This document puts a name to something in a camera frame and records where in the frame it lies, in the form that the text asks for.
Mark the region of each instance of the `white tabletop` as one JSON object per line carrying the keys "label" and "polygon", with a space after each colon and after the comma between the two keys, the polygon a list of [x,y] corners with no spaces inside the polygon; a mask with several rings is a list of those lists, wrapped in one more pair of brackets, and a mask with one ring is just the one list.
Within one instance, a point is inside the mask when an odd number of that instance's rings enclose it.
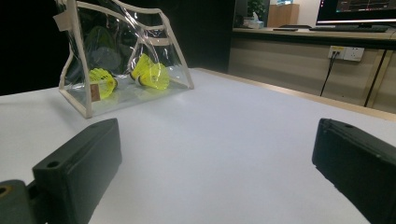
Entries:
{"label": "white tabletop", "polygon": [[57,89],[0,97],[0,181],[117,118],[123,162],[90,223],[367,223],[312,164],[318,121],[396,146],[396,122],[192,69],[194,90],[84,119]]}

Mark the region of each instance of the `transparent plastic bag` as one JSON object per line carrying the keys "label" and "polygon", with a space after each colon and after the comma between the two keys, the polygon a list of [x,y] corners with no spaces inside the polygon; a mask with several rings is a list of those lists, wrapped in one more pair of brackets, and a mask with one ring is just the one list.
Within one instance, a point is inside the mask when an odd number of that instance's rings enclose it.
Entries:
{"label": "transparent plastic bag", "polygon": [[60,93],[85,118],[193,89],[169,20],[117,0],[55,0],[70,55]]}

